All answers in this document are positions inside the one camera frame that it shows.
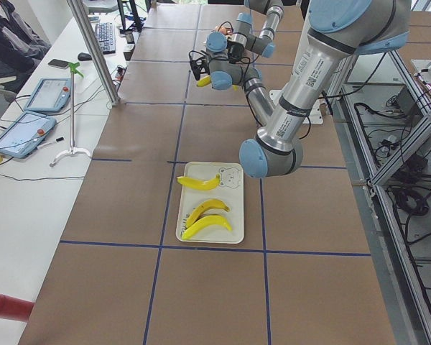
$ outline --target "red cylinder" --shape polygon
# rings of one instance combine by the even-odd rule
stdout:
[[[33,302],[0,294],[0,318],[27,322],[33,307]]]

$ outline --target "computer keyboard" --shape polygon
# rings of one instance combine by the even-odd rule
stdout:
[[[115,27],[113,23],[97,23],[94,33],[103,54],[115,52]]]

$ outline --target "black mouse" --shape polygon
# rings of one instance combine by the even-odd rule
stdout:
[[[86,52],[81,52],[80,54],[78,54],[78,61],[89,61],[92,59],[93,58],[91,57],[91,55]]]

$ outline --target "white desk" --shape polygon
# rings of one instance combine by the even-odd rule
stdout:
[[[124,38],[117,37],[117,53],[104,55],[110,71],[117,65],[125,66],[125,44]],[[30,94],[40,78],[69,78],[68,69],[52,68],[47,63],[53,58],[75,62],[79,52],[87,49],[72,19],[19,95]],[[79,70],[85,79],[76,79],[75,103],[85,101],[101,85],[92,61],[82,62]],[[108,96],[102,91],[78,110],[75,128],[79,147],[91,151],[96,147],[109,108]],[[69,113],[56,119],[64,119]],[[13,103],[2,119],[15,120],[20,114]],[[7,127],[9,123],[0,121],[0,125]],[[69,147],[69,119],[58,124],[47,140],[58,137],[65,140],[39,149],[24,160],[6,163],[0,173],[16,178],[84,176],[90,164],[85,155],[66,157],[55,167],[49,166],[57,153]],[[0,177],[0,293],[25,300],[37,298],[81,183],[81,179],[17,182]],[[0,319],[0,345],[17,344],[24,327],[25,323]]]

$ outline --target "tray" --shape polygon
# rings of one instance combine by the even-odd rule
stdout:
[[[212,190],[195,190],[182,187],[180,195],[179,218],[177,220],[176,237],[182,242],[205,242],[238,244],[244,238],[244,173],[238,163],[189,162],[185,165],[184,175],[200,180],[210,180],[217,174],[221,182]],[[217,198],[229,208],[224,210],[209,210],[204,214],[220,214],[227,218],[232,227],[228,231],[222,226],[211,225],[204,228],[189,240],[182,240],[185,222],[192,211],[202,202]]]

